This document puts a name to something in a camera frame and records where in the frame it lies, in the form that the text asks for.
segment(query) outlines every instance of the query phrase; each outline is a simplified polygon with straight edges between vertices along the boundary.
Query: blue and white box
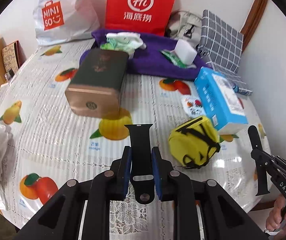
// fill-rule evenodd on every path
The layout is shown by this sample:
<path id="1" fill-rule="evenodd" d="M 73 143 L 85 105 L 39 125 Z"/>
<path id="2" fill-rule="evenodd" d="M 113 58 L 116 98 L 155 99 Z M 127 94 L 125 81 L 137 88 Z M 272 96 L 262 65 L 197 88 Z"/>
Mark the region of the blue and white box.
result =
<path id="1" fill-rule="evenodd" d="M 194 84 L 218 134 L 235 134 L 246 128 L 248 122 L 243 107 L 223 74 L 202 67 Z"/>

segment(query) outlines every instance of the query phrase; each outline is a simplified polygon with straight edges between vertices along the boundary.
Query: human hand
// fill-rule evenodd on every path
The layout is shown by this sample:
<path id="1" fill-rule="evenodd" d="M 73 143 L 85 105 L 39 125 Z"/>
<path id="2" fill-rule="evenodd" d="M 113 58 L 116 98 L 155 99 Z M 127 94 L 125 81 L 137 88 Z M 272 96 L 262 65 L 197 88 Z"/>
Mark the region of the human hand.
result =
<path id="1" fill-rule="evenodd" d="M 286 205 L 286 199 L 283 195 L 279 195 L 274 203 L 274 208 L 270 212 L 270 215 L 266 219 L 266 229 L 269 231 L 274 231 L 275 229 L 279 229 L 279 226 L 282 221 L 281 210 Z M 274 237 L 274 240 L 283 239 L 286 235 L 286 225 L 280 230 L 280 232 Z"/>

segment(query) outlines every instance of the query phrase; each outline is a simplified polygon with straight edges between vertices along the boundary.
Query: plaid fabric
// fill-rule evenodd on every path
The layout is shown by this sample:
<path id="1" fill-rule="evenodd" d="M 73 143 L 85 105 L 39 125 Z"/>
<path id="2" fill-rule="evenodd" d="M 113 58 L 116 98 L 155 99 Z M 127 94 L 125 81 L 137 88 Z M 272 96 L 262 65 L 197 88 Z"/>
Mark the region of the plaid fabric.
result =
<path id="1" fill-rule="evenodd" d="M 243 34 L 209 10 L 203 11 L 202 34 L 198 52 L 215 71 L 226 75 L 238 93 L 250 95 L 252 90 L 238 76 Z"/>

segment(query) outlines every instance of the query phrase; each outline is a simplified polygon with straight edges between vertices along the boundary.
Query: purple towel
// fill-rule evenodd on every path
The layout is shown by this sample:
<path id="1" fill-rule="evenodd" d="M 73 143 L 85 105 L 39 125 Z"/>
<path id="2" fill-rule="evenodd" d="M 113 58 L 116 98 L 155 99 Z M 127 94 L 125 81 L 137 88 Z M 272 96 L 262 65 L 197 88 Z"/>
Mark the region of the purple towel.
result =
<path id="1" fill-rule="evenodd" d="M 106 43 L 105 35 L 107 33 L 118 32 L 121 31 L 100 29 L 92 32 L 92 36 L 100 46 Z M 201 67 L 206 66 L 199 55 L 197 55 L 194 60 L 196 68 L 179 68 L 166 59 L 166 57 L 161 54 L 160 50 L 174 50 L 177 43 L 176 40 L 149 33 L 141 33 L 141 39 L 147 47 L 146 49 L 137 49 L 135 51 L 133 59 L 130 59 L 128 62 L 128 73 L 194 81 Z M 86 55 L 87 52 L 81 56 L 80 62 Z"/>

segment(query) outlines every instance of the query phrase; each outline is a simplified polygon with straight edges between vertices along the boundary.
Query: white sponge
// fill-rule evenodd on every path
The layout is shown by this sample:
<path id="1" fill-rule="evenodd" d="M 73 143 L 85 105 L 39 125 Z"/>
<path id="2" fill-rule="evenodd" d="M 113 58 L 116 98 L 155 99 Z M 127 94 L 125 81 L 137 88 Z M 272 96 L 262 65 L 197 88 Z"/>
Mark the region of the white sponge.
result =
<path id="1" fill-rule="evenodd" d="M 187 41 L 182 39 L 179 39 L 176 43 L 174 52 L 185 65 L 191 65 L 197 55 L 197 51 Z"/>

